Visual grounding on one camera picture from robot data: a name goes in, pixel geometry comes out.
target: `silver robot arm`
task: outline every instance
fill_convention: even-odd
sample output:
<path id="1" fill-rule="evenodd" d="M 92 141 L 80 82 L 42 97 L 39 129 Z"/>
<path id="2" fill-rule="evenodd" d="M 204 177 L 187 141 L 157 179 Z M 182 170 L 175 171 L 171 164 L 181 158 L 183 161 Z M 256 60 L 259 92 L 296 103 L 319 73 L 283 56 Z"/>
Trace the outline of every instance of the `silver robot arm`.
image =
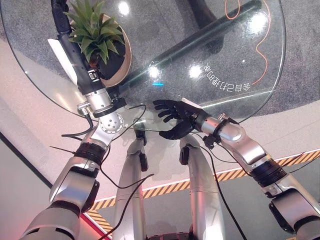
<path id="1" fill-rule="evenodd" d="M 241 167 L 272 199 L 269 208 L 279 225 L 297 240 L 320 239 L 320 206 L 304 187 L 232 119 L 222 114 L 218 119 L 205 116 L 195 120 L 196 128 L 208 134 L 207 147 L 214 142 L 232 152 Z"/>
<path id="2" fill-rule="evenodd" d="M 97 196 L 96 181 L 103 157 L 111 141 L 123 128 L 123 119 L 105 89 L 85 95 L 87 108 L 99 116 L 99 122 L 86 134 L 74 156 L 69 159 L 53 184 L 50 206 L 40 212 L 23 233 L 21 240 L 76 240 L 80 229 L 80 213 L 89 210 Z"/>

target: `green succulent leaves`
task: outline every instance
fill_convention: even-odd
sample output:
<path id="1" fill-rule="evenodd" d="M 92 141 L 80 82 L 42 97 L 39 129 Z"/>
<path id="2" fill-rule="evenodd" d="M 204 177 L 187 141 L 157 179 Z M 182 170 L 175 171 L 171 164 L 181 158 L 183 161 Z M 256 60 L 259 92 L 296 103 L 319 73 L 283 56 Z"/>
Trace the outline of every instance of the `green succulent leaves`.
<path id="1" fill-rule="evenodd" d="M 106 1 L 97 1 L 93 6 L 88 0 L 76 0 L 72 4 L 74 13 L 65 12 L 73 20 L 71 26 L 74 31 L 70 34 L 70 41 L 78 43 L 81 52 L 85 55 L 88 63 L 93 54 L 99 56 L 105 64 L 109 59 L 108 51 L 119 54 L 114 42 L 125 44 L 120 37 L 122 32 L 117 28 L 119 25 L 113 17 L 103 22 L 104 14 L 101 9 Z"/>

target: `orange cable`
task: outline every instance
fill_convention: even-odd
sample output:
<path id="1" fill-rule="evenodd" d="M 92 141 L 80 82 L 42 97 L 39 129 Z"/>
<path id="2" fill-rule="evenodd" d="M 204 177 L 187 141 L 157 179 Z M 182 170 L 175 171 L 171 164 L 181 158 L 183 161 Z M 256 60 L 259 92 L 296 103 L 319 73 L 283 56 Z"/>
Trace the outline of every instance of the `orange cable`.
<path id="1" fill-rule="evenodd" d="M 267 38 L 267 36 L 268 36 L 268 34 L 269 34 L 269 30 L 270 30 L 270 25 L 271 25 L 271 14 L 270 14 L 269 6 L 268 6 L 268 4 L 267 4 L 267 2 L 266 2 L 265 0 L 262 0 L 262 1 L 263 1 L 263 3 L 265 4 L 266 9 L 267 9 L 267 11 L 268 11 L 268 17 L 269 17 L 269 19 L 268 19 L 269 21 L 268 21 L 268 22 L 269 22 L 269 23 L 268 23 L 268 29 L 267 29 L 267 31 L 266 31 L 266 33 L 265 33 L 265 36 L 264 36 L 264 38 L 255 46 L 255 51 L 263 57 L 263 59 L 264 59 L 264 61 L 265 61 L 265 69 L 264 69 L 264 72 L 263 72 L 262 76 L 261 76 L 258 80 L 256 80 L 255 82 L 253 82 L 252 85 L 257 84 L 257 83 L 266 75 L 267 69 L 268 69 L 268 60 L 267 60 L 266 56 L 258 50 L 258 47 L 259 47 L 259 46 L 264 42 L 264 40 Z M 227 19 L 233 20 L 233 19 L 235 19 L 235 18 L 239 15 L 239 12 L 240 12 L 240 0 L 237 0 L 237 2 L 238 2 L 238 12 L 237 12 L 236 15 L 233 16 L 233 17 L 229 17 L 229 16 L 228 16 L 228 9 L 227 9 L 227 8 L 228 8 L 228 3 L 227 3 L 227 2 L 228 2 L 228 0 L 225 0 L 225 1 L 224 1 L 224 13 L 225 13 L 225 16 L 226 16 Z"/>
<path id="2" fill-rule="evenodd" d="M 261 76 L 258 80 L 256 80 L 255 82 L 253 82 L 252 85 L 257 84 L 257 83 L 266 75 L 267 69 L 268 69 L 268 60 L 267 60 L 266 56 L 258 50 L 258 47 L 260 46 L 260 44 L 262 44 L 263 41 L 267 38 L 268 33 L 269 33 L 269 30 L 270 30 L 270 25 L 271 25 L 271 14 L 270 14 L 269 6 L 268 6 L 268 4 L 266 3 L 265 0 L 262 0 L 262 1 L 263 1 L 263 3 L 265 4 L 266 9 L 268 10 L 268 16 L 269 16 L 269 21 L 268 21 L 268 22 L 269 22 L 269 23 L 268 23 L 268 29 L 267 29 L 267 31 L 266 31 L 266 33 L 265 33 L 264 38 L 256 45 L 255 50 L 256 50 L 256 52 L 257 52 L 258 54 L 260 54 L 260 55 L 263 57 L 263 59 L 264 59 L 264 61 L 265 61 L 265 69 L 264 69 L 264 72 L 263 72 L 262 76 Z"/>
<path id="3" fill-rule="evenodd" d="M 224 1 L 224 12 L 225 12 L 225 16 L 226 16 L 227 19 L 232 20 L 232 19 L 235 19 L 236 17 L 238 17 L 239 12 L 240 12 L 240 0 L 237 0 L 237 2 L 238 2 L 238 12 L 236 13 L 235 16 L 230 17 L 228 15 L 228 0 Z"/>

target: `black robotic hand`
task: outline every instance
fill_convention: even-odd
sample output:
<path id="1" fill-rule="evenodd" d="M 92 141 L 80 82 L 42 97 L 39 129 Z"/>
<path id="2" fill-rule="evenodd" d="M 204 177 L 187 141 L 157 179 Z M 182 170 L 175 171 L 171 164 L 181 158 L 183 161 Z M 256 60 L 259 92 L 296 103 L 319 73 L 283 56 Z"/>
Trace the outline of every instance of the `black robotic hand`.
<path id="1" fill-rule="evenodd" d="M 196 119 L 204 119 L 209 115 L 202 109 L 183 101 L 155 100 L 153 102 L 156 110 L 164 110 L 158 114 L 159 118 L 166 116 L 163 121 L 167 123 L 171 119 L 181 120 L 169 131 L 160 131 L 159 135 L 165 139 L 177 140 L 197 129 Z"/>

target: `robot forearm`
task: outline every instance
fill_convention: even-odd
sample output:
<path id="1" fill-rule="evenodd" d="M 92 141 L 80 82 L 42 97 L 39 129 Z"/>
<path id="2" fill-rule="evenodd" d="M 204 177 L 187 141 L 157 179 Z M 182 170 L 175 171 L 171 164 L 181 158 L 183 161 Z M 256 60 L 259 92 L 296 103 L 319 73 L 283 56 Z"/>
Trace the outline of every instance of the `robot forearm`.
<path id="1" fill-rule="evenodd" d="M 222 115 L 217 120 L 211 116 L 196 119 L 196 127 L 208 134 L 207 147 L 214 142 L 232 152 L 241 167 L 261 186 L 272 201 L 269 208 L 280 226 L 289 233 L 296 233 L 297 240 L 313 240 L 320 237 L 320 206 L 318 202 L 245 130 L 230 118 Z"/>

